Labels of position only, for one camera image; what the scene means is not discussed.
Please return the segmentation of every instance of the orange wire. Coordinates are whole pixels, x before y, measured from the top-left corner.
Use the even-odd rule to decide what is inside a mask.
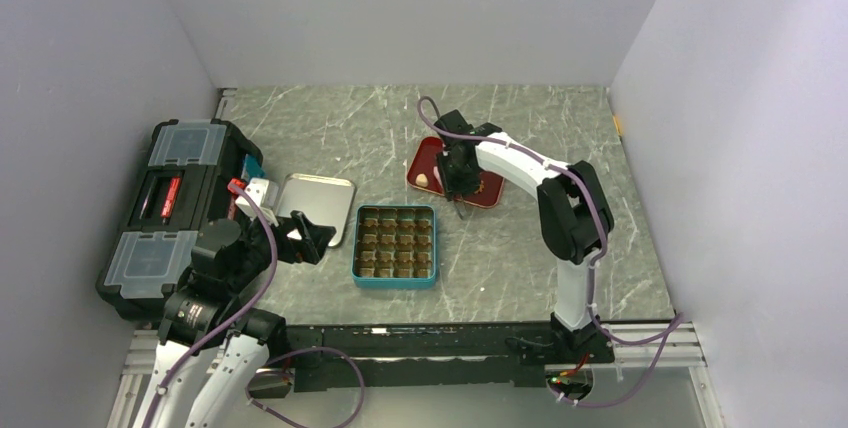
[[[569,376],[576,375],[577,372],[580,371],[580,368],[583,368],[583,365],[585,365],[588,360],[589,360],[589,353],[586,353],[585,355],[583,355],[583,358],[580,358],[580,363],[577,363],[577,366],[575,366],[574,368],[572,368],[570,370],[563,371],[562,373],[559,374],[559,376],[569,377]]]

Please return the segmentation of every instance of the tabletop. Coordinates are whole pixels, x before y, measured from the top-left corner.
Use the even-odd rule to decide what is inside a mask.
[[[407,185],[406,167],[432,133],[415,103],[491,121],[550,158],[590,162],[615,218],[598,268],[602,319],[668,319],[668,291],[621,140],[599,86],[278,86],[227,90],[223,118],[262,150],[268,178],[345,178],[357,191],[343,242],[317,265],[280,265],[258,307],[295,324],[532,321],[550,317],[556,267],[533,198],[506,183],[491,209],[460,219],[444,198]],[[351,262],[356,208],[427,204],[436,210],[439,278],[428,290],[363,290]]]

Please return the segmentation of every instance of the wall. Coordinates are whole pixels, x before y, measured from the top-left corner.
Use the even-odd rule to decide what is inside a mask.
[[[0,0],[0,426],[105,426],[132,327],[94,290],[153,126],[215,91],[166,0]]]
[[[848,0],[657,0],[612,85],[730,426],[845,426]]]
[[[654,0],[170,0],[218,86],[609,85]]]

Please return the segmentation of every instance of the red tray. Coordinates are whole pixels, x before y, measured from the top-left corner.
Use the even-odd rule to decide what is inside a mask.
[[[421,140],[421,144],[418,145],[418,152],[415,153],[415,158],[409,165],[409,171],[406,172],[406,182],[409,183],[409,186],[428,193],[445,196],[441,183],[433,174],[433,170],[436,168],[436,155],[441,153],[443,149],[442,140],[435,136],[428,136]],[[426,187],[415,184],[415,178],[422,173],[427,176],[428,185]],[[483,181],[483,189],[480,193],[465,196],[461,201],[480,208],[491,208],[497,205],[503,192],[503,177],[490,171],[484,171],[480,174],[480,179]]]

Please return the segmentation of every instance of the black toolbox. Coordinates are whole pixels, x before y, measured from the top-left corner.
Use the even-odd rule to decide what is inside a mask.
[[[228,121],[170,120],[156,126],[147,157],[96,287],[121,318],[157,322],[200,226],[220,218],[248,222],[227,185],[262,176],[262,153]]]

